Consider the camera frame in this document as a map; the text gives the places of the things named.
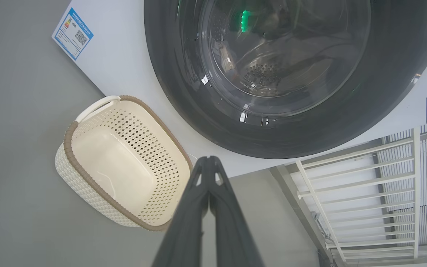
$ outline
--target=gray floor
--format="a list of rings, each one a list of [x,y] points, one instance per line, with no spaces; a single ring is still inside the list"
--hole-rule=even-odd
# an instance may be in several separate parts
[[[113,223],[54,168],[66,127],[103,97],[50,37],[69,2],[0,1],[0,266],[150,266],[163,233]],[[267,175],[232,182],[266,264],[318,266]],[[204,266],[213,266],[213,232],[206,236]]]

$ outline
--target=white plastic basket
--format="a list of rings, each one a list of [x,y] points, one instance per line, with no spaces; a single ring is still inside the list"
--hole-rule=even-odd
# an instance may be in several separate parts
[[[169,225],[192,164],[147,105],[132,96],[107,96],[70,124],[56,169],[106,217],[159,231]]]

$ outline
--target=green led light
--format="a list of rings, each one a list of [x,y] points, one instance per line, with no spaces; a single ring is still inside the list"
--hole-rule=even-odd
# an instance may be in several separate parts
[[[244,10],[242,12],[242,25],[241,25],[242,32],[246,32],[248,30],[248,17],[249,17],[249,11]]]

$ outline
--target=washing machine door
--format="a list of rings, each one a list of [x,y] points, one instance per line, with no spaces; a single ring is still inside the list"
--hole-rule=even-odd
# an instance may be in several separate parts
[[[322,152],[388,114],[427,65],[427,1],[146,0],[149,54],[199,133],[260,158]]]

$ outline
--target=washing machine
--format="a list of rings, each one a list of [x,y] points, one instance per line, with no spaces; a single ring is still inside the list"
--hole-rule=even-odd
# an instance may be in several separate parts
[[[427,123],[427,1],[73,0],[52,37],[229,176]]]

